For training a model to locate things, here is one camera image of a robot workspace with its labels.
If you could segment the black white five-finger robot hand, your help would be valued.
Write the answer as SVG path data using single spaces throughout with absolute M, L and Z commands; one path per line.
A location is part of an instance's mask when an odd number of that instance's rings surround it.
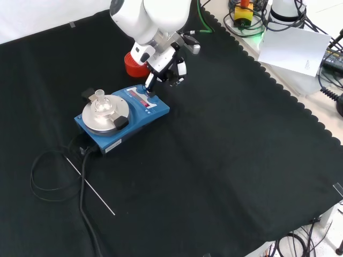
M 157 81 L 171 82 L 171 85 L 178 85 L 184 81 L 187 75 L 187 66 L 183 57 L 178 55 L 180 50 L 178 43 L 172 43 L 162 54 L 159 54 L 148 61 L 150 74 L 145 82 L 144 90 L 151 95 Z

